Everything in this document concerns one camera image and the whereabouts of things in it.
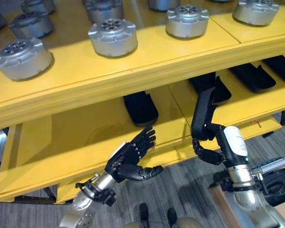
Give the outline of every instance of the yellow shelf board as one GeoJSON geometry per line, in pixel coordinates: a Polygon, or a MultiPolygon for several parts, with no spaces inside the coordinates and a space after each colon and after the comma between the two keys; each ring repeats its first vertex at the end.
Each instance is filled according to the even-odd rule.
{"type": "MultiPolygon", "coordinates": [[[[263,135],[267,132],[277,131],[282,126],[272,117],[266,117],[261,119],[258,122],[247,123],[240,126],[240,130],[245,140],[254,138],[259,135],[263,135]]],[[[219,145],[216,140],[213,141],[205,141],[201,142],[201,145],[204,148],[210,150],[219,149],[219,145]]],[[[143,167],[153,167],[156,165],[162,165],[164,167],[170,166],[175,163],[182,162],[184,160],[196,157],[196,154],[192,148],[192,139],[188,137],[188,139],[180,145],[175,147],[167,148],[162,152],[152,152],[148,153],[145,158],[143,158],[140,162],[140,165],[143,167]],[[152,153],[157,154],[157,158],[153,159],[154,162],[150,161],[149,158],[153,157],[152,153]]],[[[93,170],[89,175],[85,175],[84,177],[79,177],[75,180],[68,180],[60,183],[57,188],[57,203],[61,204],[65,201],[71,200],[78,193],[78,189],[75,188],[75,184],[80,182],[85,182],[89,178],[93,177],[95,173],[102,173],[104,167],[100,167],[99,169],[93,170]]]]}
{"type": "MultiPolygon", "coordinates": [[[[154,167],[161,165],[163,167],[172,165],[179,161],[179,155],[174,146],[170,148],[160,149],[157,151],[149,151],[146,156],[141,159],[139,165],[143,167],[154,167]]],[[[90,174],[76,178],[75,180],[67,180],[57,187],[57,203],[61,204],[65,201],[71,200],[78,193],[78,189],[75,188],[75,184],[85,182],[89,178],[93,177],[95,173],[102,173],[104,166],[91,171],[90,174]]]]}
{"type": "MultiPolygon", "coordinates": [[[[9,124],[17,124],[28,120],[23,117],[31,115],[36,109],[46,114],[39,115],[37,112],[29,119],[66,110],[63,108],[54,112],[50,111],[53,103],[56,105],[58,105],[57,102],[59,105],[72,103],[74,105],[72,108],[82,106],[80,96],[72,95],[69,99],[68,95],[71,93],[69,89],[74,89],[73,92],[76,90],[78,93],[78,90],[82,89],[81,86],[88,86],[92,91],[102,90],[101,100],[108,100],[121,96],[116,96],[114,90],[111,89],[112,86],[119,86],[120,78],[133,77],[134,73],[166,66],[169,64],[168,61],[176,62],[182,57],[238,44],[214,21],[209,22],[207,33],[203,37],[183,41],[166,34],[165,13],[149,10],[146,0],[124,1],[124,8],[125,18],[137,25],[138,48],[129,56],[108,59],[97,55],[93,50],[87,35],[91,22],[87,18],[81,1],[58,1],[57,12],[51,16],[56,30],[42,39],[45,46],[53,53],[55,63],[40,77],[23,82],[13,82],[0,72],[0,116],[2,117],[0,127],[10,113],[13,113],[10,120],[19,119],[9,124]],[[214,41],[213,36],[219,36],[220,39],[214,41]]],[[[15,36],[8,27],[2,29],[0,48],[14,39],[15,36]]],[[[131,85],[131,90],[124,90],[122,95],[138,92],[135,85],[140,83],[140,79],[137,79],[136,83],[131,85]]]]}
{"type": "MultiPolygon", "coordinates": [[[[231,9],[231,4],[200,2],[213,14],[231,9]]],[[[263,32],[262,39],[239,43],[210,19],[204,36],[184,41],[166,34],[165,13],[149,10],[146,0],[124,1],[124,8],[125,18],[137,25],[138,48],[107,59],[92,48],[81,2],[57,1],[51,15],[56,30],[42,39],[55,63],[23,82],[0,72],[0,128],[285,53],[285,34],[263,32]]],[[[8,27],[0,30],[0,48],[14,39],[8,27]]]]}
{"type": "Polygon", "coordinates": [[[212,19],[241,43],[285,34],[285,5],[280,5],[272,23],[264,27],[239,23],[231,12],[214,15],[212,19]]]}
{"type": "MultiPolygon", "coordinates": [[[[263,135],[268,132],[272,132],[272,131],[275,132],[279,130],[280,128],[282,128],[282,126],[272,116],[262,118],[256,122],[246,123],[246,124],[239,126],[239,129],[245,140],[257,137],[259,135],[263,135]]],[[[209,150],[219,149],[219,145],[216,139],[212,141],[210,140],[200,141],[200,144],[204,148],[209,149],[209,150]]],[[[197,156],[192,147],[192,139],[187,140],[185,143],[181,145],[175,146],[175,148],[179,154],[181,161],[197,156]]]]}
{"type": "MultiPolygon", "coordinates": [[[[166,85],[149,92],[159,119],[155,149],[145,161],[164,162],[152,152],[181,141],[190,127],[166,85]]],[[[0,200],[90,173],[141,130],[122,97],[13,126],[0,167],[0,200]]]]}
{"type": "MultiPolygon", "coordinates": [[[[215,110],[213,123],[225,126],[241,125],[285,110],[285,82],[263,62],[256,61],[253,65],[262,65],[263,69],[276,81],[276,85],[266,93],[256,94],[248,90],[229,69],[217,71],[217,76],[220,76],[232,93],[232,97],[226,104],[215,110]]],[[[193,86],[188,80],[168,86],[190,125],[198,99],[193,86]]]]}

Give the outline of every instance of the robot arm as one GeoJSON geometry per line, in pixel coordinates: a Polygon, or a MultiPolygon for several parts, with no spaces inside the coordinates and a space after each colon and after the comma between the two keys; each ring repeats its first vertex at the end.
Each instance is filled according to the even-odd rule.
{"type": "Polygon", "coordinates": [[[59,228],[89,228],[95,214],[106,204],[112,206],[115,199],[113,186],[125,179],[143,181],[162,172],[162,166],[143,168],[137,163],[154,146],[155,131],[145,128],[131,142],[124,143],[109,159],[104,173],[95,175],[85,183],[77,183],[81,191],[75,196],[69,211],[62,218],[59,228]]]}
{"type": "Polygon", "coordinates": [[[205,162],[225,165],[233,183],[231,191],[235,202],[250,216],[257,228],[285,228],[285,219],[267,203],[261,191],[264,189],[262,175],[258,174],[257,180],[251,175],[247,148],[239,129],[211,123],[216,108],[212,104],[213,91],[214,88],[211,88],[199,95],[191,124],[194,151],[205,162]],[[199,140],[213,140],[214,137],[221,147],[221,153],[204,149],[199,144],[199,140]]]}

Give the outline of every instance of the metal hub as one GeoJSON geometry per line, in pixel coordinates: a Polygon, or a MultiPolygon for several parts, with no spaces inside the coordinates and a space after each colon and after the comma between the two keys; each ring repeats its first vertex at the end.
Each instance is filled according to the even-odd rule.
{"type": "Polygon", "coordinates": [[[54,30],[47,14],[28,12],[16,17],[9,25],[18,39],[40,38],[54,30]]]}
{"type": "Polygon", "coordinates": [[[92,23],[100,23],[109,18],[124,18],[122,0],[94,0],[87,2],[85,9],[92,23]]]}
{"type": "Polygon", "coordinates": [[[105,19],[94,24],[88,34],[96,53],[104,56],[123,56],[137,47],[136,26],[130,21],[105,19]]]}
{"type": "Polygon", "coordinates": [[[25,13],[41,12],[49,14],[56,9],[53,0],[24,0],[21,9],[25,13]]]}
{"type": "Polygon", "coordinates": [[[40,39],[19,39],[0,50],[0,71],[18,81],[39,74],[52,60],[40,39]]]}
{"type": "Polygon", "coordinates": [[[149,8],[158,11],[167,11],[180,5],[180,0],[148,0],[149,8]]]}
{"type": "Polygon", "coordinates": [[[180,38],[201,36],[206,32],[210,15],[193,5],[179,6],[167,12],[166,31],[180,38]]]}
{"type": "Polygon", "coordinates": [[[250,25],[269,25],[278,10],[273,0],[240,0],[233,17],[250,25]]]}
{"type": "Polygon", "coordinates": [[[97,0],[95,2],[90,2],[91,6],[97,8],[98,10],[108,10],[115,7],[115,2],[112,0],[97,0]]]}

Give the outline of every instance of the black tray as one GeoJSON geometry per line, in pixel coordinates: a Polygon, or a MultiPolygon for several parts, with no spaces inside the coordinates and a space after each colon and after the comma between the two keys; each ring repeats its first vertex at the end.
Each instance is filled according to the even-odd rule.
{"type": "Polygon", "coordinates": [[[252,92],[265,93],[275,86],[276,81],[262,68],[251,63],[230,68],[234,75],[252,92]]]}
{"type": "Polygon", "coordinates": [[[144,91],[123,97],[124,105],[135,126],[146,127],[158,119],[158,111],[150,94],[144,91]]]}
{"type": "Polygon", "coordinates": [[[285,81],[285,57],[276,56],[272,58],[263,59],[263,61],[273,70],[276,74],[285,81]]]}
{"type": "Polygon", "coordinates": [[[219,76],[215,77],[215,72],[190,78],[189,81],[193,85],[198,94],[215,86],[213,104],[221,106],[231,98],[231,93],[219,76]]]}

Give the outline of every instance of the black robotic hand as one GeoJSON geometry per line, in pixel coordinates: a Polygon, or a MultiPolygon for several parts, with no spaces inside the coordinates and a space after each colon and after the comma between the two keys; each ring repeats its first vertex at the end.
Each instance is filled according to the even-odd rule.
{"type": "Polygon", "coordinates": [[[154,146],[155,131],[152,127],[146,127],[131,142],[127,142],[108,161],[105,171],[110,174],[117,183],[125,179],[143,181],[150,179],[163,170],[162,166],[143,168],[137,163],[143,158],[148,149],[154,146]]]}

